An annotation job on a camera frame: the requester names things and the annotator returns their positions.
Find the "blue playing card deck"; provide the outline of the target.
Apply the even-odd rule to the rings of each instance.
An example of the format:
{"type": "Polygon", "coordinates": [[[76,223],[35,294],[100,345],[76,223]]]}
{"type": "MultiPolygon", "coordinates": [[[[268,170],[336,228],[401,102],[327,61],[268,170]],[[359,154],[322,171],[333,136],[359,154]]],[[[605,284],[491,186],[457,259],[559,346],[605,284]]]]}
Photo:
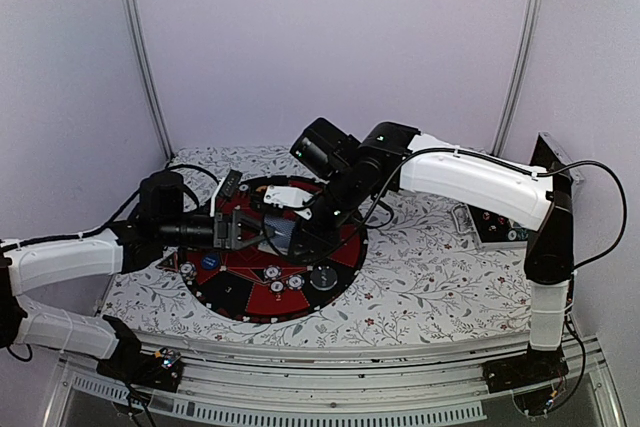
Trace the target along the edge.
{"type": "Polygon", "coordinates": [[[266,215],[265,226],[271,232],[269,236],[271,243],[279,252],[287,255],[296,222],[282,217],[266,215]]]}

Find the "round red black poker mat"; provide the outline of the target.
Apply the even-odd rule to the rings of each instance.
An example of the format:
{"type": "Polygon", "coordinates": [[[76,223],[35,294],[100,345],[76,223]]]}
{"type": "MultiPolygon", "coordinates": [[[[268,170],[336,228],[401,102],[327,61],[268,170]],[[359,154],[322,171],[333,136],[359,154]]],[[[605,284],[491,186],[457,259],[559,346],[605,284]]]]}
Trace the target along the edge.
{"type": "Polygon", "coordinates": [[[347,243],[318,265],[294,265],[262,242],[240,251],[181,248],[174,264],[186,287],[209,310],[236,321],[283,322],[307,316],[346,292],[360,272],[368,235],[343,224],[347,243]]]}

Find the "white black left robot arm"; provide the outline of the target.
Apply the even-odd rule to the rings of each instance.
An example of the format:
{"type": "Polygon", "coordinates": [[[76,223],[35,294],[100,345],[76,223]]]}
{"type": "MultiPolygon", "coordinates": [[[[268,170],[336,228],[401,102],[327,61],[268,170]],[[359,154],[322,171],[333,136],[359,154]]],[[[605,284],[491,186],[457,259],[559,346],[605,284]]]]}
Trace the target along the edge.
{"type": "Polygon", "coordinates": [[[26,294],[75,278],[136,272],[167,247],[238,251],[273,237],[273,229],[239,211],[185,211],[190,192],[178,172],[162,170],[141,181],[132,195],[138,203],[126,220],[114,215],[89,232],[2,242],[2,347],[38,344],[89,355],[100,374],[124,383],[158,386],[177,379],[178,355],[143,353],[122,320],[70,313],[26,294]]]}

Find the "right aluminium frame post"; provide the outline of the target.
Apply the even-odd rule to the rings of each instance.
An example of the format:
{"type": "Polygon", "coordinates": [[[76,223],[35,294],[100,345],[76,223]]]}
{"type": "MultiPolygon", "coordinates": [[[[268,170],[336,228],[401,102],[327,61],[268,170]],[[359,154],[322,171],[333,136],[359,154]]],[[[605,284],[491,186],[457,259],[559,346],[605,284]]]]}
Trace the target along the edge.
{"type": "Polygon", "coordinates": [[[526,0],[520,40],[491,153],[500,157],[513,126],[543,0],[526,0]]]}

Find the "aluminium poker chip case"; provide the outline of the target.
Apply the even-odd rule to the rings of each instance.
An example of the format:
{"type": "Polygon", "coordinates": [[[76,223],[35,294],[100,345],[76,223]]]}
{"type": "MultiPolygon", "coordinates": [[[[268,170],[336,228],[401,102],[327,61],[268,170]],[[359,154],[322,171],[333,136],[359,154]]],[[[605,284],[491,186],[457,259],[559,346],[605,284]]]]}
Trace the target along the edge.
{"type": "MultiPolygon", "coordinates": [[[[568,165],[573,160],[549,133],[537,135],[529,165],[552,170],[557,164],[568,165]]],[[[518,223],[494,212],[458,203],[451,209],[455,229],[460,235],[470,235],[474,246],[480,250],[524,248],[528,231],[518,223]]]]}

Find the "blue small blind button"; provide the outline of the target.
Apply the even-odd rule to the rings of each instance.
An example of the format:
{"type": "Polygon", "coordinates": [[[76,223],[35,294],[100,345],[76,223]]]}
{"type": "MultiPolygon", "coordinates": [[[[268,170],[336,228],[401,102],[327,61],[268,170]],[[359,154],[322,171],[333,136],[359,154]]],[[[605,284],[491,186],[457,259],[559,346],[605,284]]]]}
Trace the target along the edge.
{"type": "Polygon", "coordinates": [[[220,266],[220,257],[216,254],[208,254],[202,257],[201,267],[203,270],[212,271],[220,266]]]}

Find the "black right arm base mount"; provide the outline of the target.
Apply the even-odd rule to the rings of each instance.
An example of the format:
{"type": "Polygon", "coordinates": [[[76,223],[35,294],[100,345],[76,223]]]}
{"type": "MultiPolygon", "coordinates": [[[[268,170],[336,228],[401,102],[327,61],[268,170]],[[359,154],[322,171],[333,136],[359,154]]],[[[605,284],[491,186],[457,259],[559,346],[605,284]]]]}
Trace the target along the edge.
{"type": "Polygon", "coordinates": [[[562,347],[555,351],[537,351],[528,347],[515,356],[484,362],[482,377],[491,394],[514,391],[544,383],[545,387],[512,396],[516,409],[528,418],[545,417],[559,410],[577,393],[585,375],[587,350],[578,340],[580,370],[569,391],[570,369],[562,347]]]}

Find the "floral white table cloth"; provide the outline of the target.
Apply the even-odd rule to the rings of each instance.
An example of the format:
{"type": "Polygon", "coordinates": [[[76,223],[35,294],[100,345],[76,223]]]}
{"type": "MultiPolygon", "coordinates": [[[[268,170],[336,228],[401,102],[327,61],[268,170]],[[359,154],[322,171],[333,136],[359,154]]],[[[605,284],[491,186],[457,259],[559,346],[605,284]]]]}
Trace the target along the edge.
{"type": "Polygon", "coordinates": [[[286,322],[250,324],[209,310],[175,273],[150,266],[117,276],[103,312],[147,333],[301,348],[460,342],[527,332],[524,253],[485,250],[461,234],[451,199],[407,192],[376,211],[364,265],[328,306],[286,322]]]}

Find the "aluminium frame post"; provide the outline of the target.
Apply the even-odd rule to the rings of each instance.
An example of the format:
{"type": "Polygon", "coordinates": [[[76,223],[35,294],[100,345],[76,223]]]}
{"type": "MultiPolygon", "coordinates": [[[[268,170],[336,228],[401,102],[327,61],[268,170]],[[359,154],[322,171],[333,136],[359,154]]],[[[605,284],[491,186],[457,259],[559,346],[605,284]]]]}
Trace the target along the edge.
{"type": "Polygon", "coordinates": [[[526,0],[520,40],[491,153],[500,157],[513,126],[543,0],[526,0]]]}
{"type": "Polygon", "coordinates": [[[153,78],[138,2],[122,0],[122,3],[153,130],[165,160],[170,161],[174,157],[174,149],[153,78]]]}

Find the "left aluminium frame post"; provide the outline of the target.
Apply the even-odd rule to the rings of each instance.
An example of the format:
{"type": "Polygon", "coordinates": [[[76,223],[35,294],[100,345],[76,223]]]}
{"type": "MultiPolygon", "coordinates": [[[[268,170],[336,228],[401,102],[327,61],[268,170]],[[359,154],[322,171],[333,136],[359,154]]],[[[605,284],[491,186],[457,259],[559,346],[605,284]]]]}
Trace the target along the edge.
{"type": "Polygon", "coordinates": [[[174,157],[174,149],[153,78],[138,2],[122,0],[122,3],[153,130],[165,160],[170,161],[174,157]]]}

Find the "aluminium front rail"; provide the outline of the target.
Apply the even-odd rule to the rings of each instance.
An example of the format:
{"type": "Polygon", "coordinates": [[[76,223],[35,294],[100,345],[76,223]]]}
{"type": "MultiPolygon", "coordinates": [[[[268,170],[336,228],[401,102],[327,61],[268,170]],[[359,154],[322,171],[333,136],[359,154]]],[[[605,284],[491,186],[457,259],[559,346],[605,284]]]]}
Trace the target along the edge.
{"type": "Polygon", "coordinates": [[[493,392],[486,362],[521,354],[523,334],[450,344],[294,348],[170,339],[183,353],[174,393],[140,406],[93,361],[63,356],[46,426],[623,426],[627,420],[595,337],[566,339],[568,375],[551,412],[524,404],[538,383],[493,392]]]}

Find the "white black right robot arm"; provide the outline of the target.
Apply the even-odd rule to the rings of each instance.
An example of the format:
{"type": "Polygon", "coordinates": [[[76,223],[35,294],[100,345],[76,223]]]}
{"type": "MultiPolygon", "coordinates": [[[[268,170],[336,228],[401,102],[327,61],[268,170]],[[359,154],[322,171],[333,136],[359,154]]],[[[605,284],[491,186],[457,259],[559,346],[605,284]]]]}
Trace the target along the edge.
{"type": "Polygon", "coordinates": [[[324,180],[306,203],[288,247],[315,263],[340,249],[340,230],[367,197],[405,190],[451,198],[500,214],[528,230],[524,272],[531,286],[525,353],[484,364],[490,387],[537,383],[567,374],[561,348],[574,261],[572,186],[568,166],[523,166],[462,149],[393,122],[358,141],[324,118],[314,120],[291,154],[324,180]]]}

